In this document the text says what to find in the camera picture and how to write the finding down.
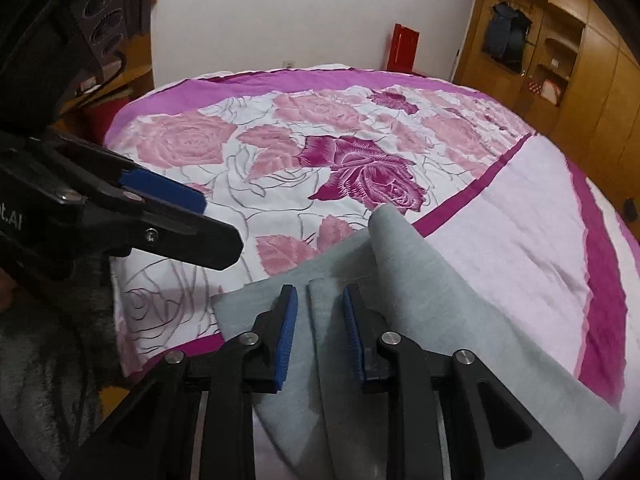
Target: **magenta rose print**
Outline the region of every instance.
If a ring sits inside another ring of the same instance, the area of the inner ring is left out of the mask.
[[[177,116],[153,117],[140,124],[136,147],[143,162],[158,168],[222,164],[222,145],[237,126],[197,110]]]
[[[406,100],[406,97],[397,92],[373,92],[373,95],[369,96],[375,104],[392,110],[404,110],[409,115],[417,114],[419,108],[417,105],[410,103]]]
[[[327,124],[337,132],[366,129],[361,123],[367,117],[359,114],[355,108],[315,94],[297,97],[281,94],[273,100],[273,104],[276,106],[273,116],[288,122]]]
[[[330,168],[329,180],[310,199],[340,200],[346,196],[367,209],[391,203],[405,214],[420,211],[425,191],[408,166],[414,162],[380,149],[372,140],[357,137],[312,136],[298,155],[305,168]]]

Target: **floral bedspread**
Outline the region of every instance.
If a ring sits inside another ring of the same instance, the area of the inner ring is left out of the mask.
[[[220,91],[202,105],[204,89],[189,84]],[[155,112],[174,106],[171,95],[196,102]],[[130,107],[116,117],[107,147],[203,192],[206,214],[237,227],[245,249],[222,272],[141,251],[114,264],[127,373],[215,334],[216,294],[313,258],[365,227],[379,204],[417,221],[532,133],[484,94],[358,70],[189,80]],[[120,128],[127,112],[135,117]]]
[[[480,92],[343,66],[214,74],[148,94],[106,146],[206,195],[234,225],[221,272],[142,251],[115,260],[126,374],[222,344],[219,294],[326,251],[391,203],[567,373],[640,420],[640,247],[545,137]]]

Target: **wooden wardrobe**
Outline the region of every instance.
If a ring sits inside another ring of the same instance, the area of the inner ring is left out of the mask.
[[[521,73],[482,52],[499,2],[532,21]],[[544,80],[561,89],[557,104],[529,90]],[[548,136],[619,211],[627,198],[640,205],[640,67],[593,0],[476,0],[454,82]],[[640,222],[629,227],[640,239]]]

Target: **fuzzy gray blanket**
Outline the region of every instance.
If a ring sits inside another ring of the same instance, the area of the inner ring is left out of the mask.
[[[46,480],[100,423],[98,391],[123,384],[104,258],[64,283],[18,287],[0,313],[0,415]]]

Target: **gray towel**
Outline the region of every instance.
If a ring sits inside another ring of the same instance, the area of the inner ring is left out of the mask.
[[[300,478],[384,478],[385,399],[357,393],[340,343],[338,295],[347,282],[358,282],[393,329],[423,348],[475,351],[585,480],[598,478],[613,460],[620,414],[480,298],[392,206],[382,206],[368,231],[290,272],[218,297],[216,317],[230,338],[271,308],[283,284],[298,289],[287,382],[277,396],[258,399],[256,410]]]

